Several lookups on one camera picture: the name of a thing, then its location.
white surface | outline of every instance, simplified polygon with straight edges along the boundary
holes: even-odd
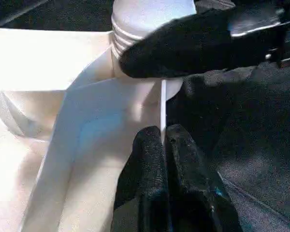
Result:
[[[110,45],[109,32],[0,29],[0,90],[65,90]]]
[[[0,122],[0,232],[16,232],[48,142],[12,135]]]

black fabric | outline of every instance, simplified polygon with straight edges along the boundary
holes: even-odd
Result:
[[[41,0],[0,0],[0,21]]]
[[[290,230],[290,68],[264,63],[244,83],[215,87],[186,78],[167,112],[169,125],[182,123],[208,163],[240,190],[228,188],[244,231]],[[254,210],[258,203],[266,207]]]
[[[118,179],[112,232],[241,232],[217,172],[180,125],[141,130]]]
[[[241,232],[237,212],[204,153],[180,125],[166,130],[166,154],[175,232]]]

white plastic strip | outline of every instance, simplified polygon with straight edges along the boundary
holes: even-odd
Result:
[[[166,129],[166,80],[161,81],[161,100],[160,100],[160,131],[161,140],[164,142]]]

black glove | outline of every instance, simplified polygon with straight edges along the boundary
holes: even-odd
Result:
[[[112,232],[241,232],[217,172],[180,125],[141,130],[118,180]]]
[[[119,64],[127,75],[145,78],[256,66],[266,58],[279,61],[277,48],[289,26],[280,12],[266,2],[173,20],[126,50]]]

gray fabric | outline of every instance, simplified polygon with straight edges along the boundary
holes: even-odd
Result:
[[[262,64],[252,73],[208,159],[225,179],[290,223],[290,68]],[[247,201],[230,195],[239,211],[247,208],[243,220],[273,231],[262,213],[252,213],[253,205],[249,209]]]
[[[243,232],[290,232],[290,222],[271,208],[225,181]]]

